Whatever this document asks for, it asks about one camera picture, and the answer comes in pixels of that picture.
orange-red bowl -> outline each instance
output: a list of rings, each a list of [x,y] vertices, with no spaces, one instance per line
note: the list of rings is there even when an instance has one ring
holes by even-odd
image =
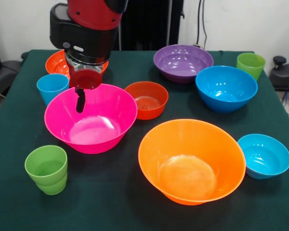
[[[162,114],[168,101],[168,92],[160,84],[150,81],[132,83],[125,88],[138,106],[137,119],[154,119]]]
[[[154,127],[141,141],[138,160],[148,181],[183,205],[226,197],[240,185],[246,169],[235,139],[215,125],[194,119]]]
[[[103,64],[102,74],[107,69],[108,63],[109,61]],[[46,61],[45,69],[49,74],[63,74],[70,79],[69,69],[64,56],[64,50],[60,50],[50,56]]]

table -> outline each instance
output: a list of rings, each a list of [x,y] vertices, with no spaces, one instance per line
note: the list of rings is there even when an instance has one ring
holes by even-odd
[[[263,133],[289,150],[289,118],[270,80],[262,73],[257,95],[231,114],[218,114],[200,99],[194,84],[176,85],[159,75],[153,51],[114,51],[104,83],[121,88],[139,81],[161,83],[169,91],[164,113],[137,120],[112,150],[80,154],[54,138],[44,125],[45,105],[36,88],[54,51],[33,50],[0,110],[0,231],[3,230],[202,230],[289,231],[289,170],[269,180],[246,176],[228,197],[198,206],[174,203],[155,189],[138,165],[138,146],[154,126],[176,118],[218,125],[236,140]],[[210,52],[215,65],[236,65],[240,52]],[[43,194],[26,174],[26,156],[54,144],[68,154],[68,182],[56,196]]]

white wall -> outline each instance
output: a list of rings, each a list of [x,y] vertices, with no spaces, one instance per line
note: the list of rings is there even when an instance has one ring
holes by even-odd
[[[0,0],[0,58],[21,60],[30,49],[55,49],[49,40],[50,9],[66,0]]]
[[[197,8],[198,0],[184,0],[181,44],[196,43]],[[205,0],[204,16],[206,50],[255,51],[266,59],[267,73],[275,55],[289,62],[289,0]],[[200,34],[203,45],[202,30]]]
[[[0,0],[0,57],[20,60],[30,49],[54,49],[49,40],[49,12],[66,0]],[[198,0],[184,0],[179,43],[197,38]],[[255,51],[267,60],[289,61],[289,0],[206,0],[207,50]],[[204,34],[201,31],[200,43]]]

cup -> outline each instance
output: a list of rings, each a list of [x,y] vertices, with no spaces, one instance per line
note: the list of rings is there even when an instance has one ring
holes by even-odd
[[[62,74],[49,74],[38,80],[37,87],[47,106],[54,97],[69,88],[69,79]]]
[[[265,66],[265,59],[254,53],[242,53],[237,57],[236,67],[246,71],[258,81]]]
[[[26,158],[25,170],[40,190],[56,195],[66,186],[66,152],[55,145],[37,148]]]

blue bowl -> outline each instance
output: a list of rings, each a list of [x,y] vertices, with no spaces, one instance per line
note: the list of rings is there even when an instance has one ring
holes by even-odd
[[[238,144],[246,159],[246,173],[255,179],[268,179],[289,168],[289,151],[278,140],[262,135],[243,136]]]
[[[196,86],[204,103],[213,111],[233,112],[257,93],[256,80],[247,72],[230,66],[212,66],[200,71]]]

